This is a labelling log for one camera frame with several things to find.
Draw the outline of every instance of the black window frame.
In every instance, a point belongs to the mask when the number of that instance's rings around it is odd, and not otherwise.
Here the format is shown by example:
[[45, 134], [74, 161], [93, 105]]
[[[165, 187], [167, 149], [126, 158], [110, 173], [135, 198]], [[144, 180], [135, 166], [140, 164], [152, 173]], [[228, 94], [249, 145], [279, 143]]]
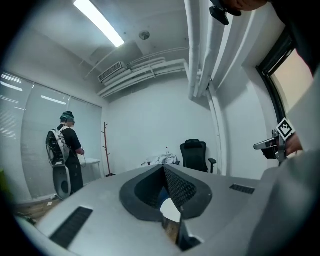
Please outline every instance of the black window frame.
[[278, 89], [271, 76], [285, 62], [296, 48], [287, 28], [284, 29], [268, 55], [256, 66], [271, 97], [278, 124], [286, 117], [286, 111]]

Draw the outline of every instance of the chair armrest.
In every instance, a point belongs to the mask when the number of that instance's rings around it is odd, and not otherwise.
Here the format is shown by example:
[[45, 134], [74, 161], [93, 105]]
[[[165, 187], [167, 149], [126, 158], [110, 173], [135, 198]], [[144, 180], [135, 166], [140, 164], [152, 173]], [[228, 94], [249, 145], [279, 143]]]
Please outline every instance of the chair armrest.
[[217, 161], [215, 159], [213, 159], [213, 158], [209, 158], [208, 160], [212, 165], [217, 163]]

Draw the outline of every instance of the person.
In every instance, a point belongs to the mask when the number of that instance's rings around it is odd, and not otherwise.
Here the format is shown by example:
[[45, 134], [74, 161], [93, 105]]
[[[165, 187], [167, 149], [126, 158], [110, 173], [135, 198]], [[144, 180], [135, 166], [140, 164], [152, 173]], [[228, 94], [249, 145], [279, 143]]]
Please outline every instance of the person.
[[[267, 0], [220, 0], [229, 10], [254, 11], [264, 6]], [[314, 76], [320, 62], [319, 37], [315, 30], [318, 27], [318, 8], [312, 6], [312, 1], [295, 3], [291, 0], [272, 0], [279, 19], [286, 25], [295, 43], [296, 51], [308, 65]], [[299, 137], [294, 133], [285, 144], [286, 155], [303, 150]]]
[[57, 127], [57, 130], [61, 131], [65, 143], [70, 149], [65, 165], [69, 169], [72, 194], [84, 187], [81, 165], [77, 154], [81, 156], [85, 154], [76, 132], [72, 129], [74, 125], [75, 117], [71, 111], [67, 111], [60, 117], [60, 125]]

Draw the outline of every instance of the white ceiling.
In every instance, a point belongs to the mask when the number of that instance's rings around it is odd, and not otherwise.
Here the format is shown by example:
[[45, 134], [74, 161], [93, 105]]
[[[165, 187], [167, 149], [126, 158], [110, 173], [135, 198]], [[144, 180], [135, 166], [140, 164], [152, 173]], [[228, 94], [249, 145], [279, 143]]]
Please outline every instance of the white ceiling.
[[[91, 0], [125, 44], [100, 66], [104, 71], [118, 61], [129, 63], [143, 55], [187, 47], [188, 25], [184, 0]], [[74, 5], [73, 0], [52, 0], [34, 15], [30, 25], [82, 60], [94, 66], [115, 47]], [[139, 33], [150, 32], [148, 40]], [[167, 54], [168, 60], [188, 58], [189, 52]]]

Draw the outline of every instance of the air conditioning unit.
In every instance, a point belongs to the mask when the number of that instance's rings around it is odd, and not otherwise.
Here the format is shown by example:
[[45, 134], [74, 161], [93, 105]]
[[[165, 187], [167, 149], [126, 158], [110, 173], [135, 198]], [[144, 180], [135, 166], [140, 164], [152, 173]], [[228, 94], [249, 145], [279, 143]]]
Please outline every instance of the air conditioning unit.
[[101, 75], [98, 76], [100, 83], [105, 83], [110, 79], [116, 77], [117, 75], [125, 72], [127, 70], [127, 65], [122, 61], [117, 62], [113, 66], [109, 67], [106, 71], [104, 71]]

